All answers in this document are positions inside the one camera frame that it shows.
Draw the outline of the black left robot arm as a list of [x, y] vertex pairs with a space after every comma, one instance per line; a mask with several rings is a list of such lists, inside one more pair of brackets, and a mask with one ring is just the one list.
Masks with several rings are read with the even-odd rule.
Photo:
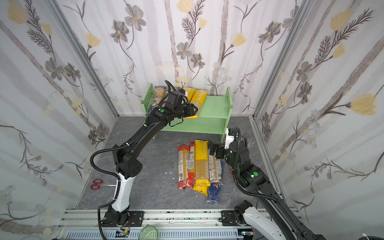
[[[141, 128], [125, 143], [115, 145], [113, 148], [94, 152], [90, 156], [90, 164], [94, 170], [116, 178], [116, 188], [111, 202], [98, 206], [97, 211], [107, 208], [105, 216], [98, 214], [98, 227], [121, 227], [129, 224], [131, 220], [130, 193], [135, 177], [141, 172], [143, 165], [138, 157], [149, 141], [164, 127], [171, 124], [174, 119], [183, 120], [192, 117], [198, 108], [189, 103], [188, 93], [183, 89], [176, 89], [169, 81], [166, 95], [159, 104], [146, 115]], [[103, 170], [94, 162], [94, 158], [102, 153], [113, 154], [116, 170], [110, 172]]]

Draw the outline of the yellow spaghetti bag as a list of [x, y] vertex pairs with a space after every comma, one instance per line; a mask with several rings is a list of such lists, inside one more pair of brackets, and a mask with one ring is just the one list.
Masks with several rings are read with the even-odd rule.
[[205, 90], [194, 91], [194, 94], [192, 95], [190, 103], [193, 104], [195, 107], [197, 107], [198, 111], [194, 116], [187, 117], [187, 119], [195, 119], [199, 116], [207, 95], [208, 95], [208, 92]]
[[207, 196], [208, 187], [211, 185], [208, 141], [195, 141], [195, 180], [194, 191]]
[[193, 98], [194, 93], [196, 92], [196, 89], [189, 88], [189, 87], [184, 87], [183, 90], [187, 94], [188, 103], [190, 103], [192, 98]]

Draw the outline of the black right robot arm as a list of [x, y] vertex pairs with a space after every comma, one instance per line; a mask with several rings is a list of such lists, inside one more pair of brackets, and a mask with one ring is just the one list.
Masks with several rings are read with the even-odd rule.
[[271, 216], [268, 220], [254, 205], [243, 201], [234, 208], [237, 225], [249, 225], [268, 240], [323, 240], [293, 213], [279, 196], [268, 176], [251, 162], [248, 141], [239, 127], [226, 130], [223, 144], [208, 143], [209, 154], [224, 160], [230, 167], [236, 187], [255, 197]]

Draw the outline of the blue clear spaghetti bag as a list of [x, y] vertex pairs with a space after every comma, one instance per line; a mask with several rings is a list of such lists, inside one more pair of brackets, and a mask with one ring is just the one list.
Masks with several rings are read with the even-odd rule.
[[160, 101], [163, 99], [163, 97], [166, 94], [166, 87], [165, 86], [155, 86], [154, 87], [154, 96], [150, 102], [149, 108], [147, 110], [147, 113], [149, 114], [155, 107], [158, 106]]

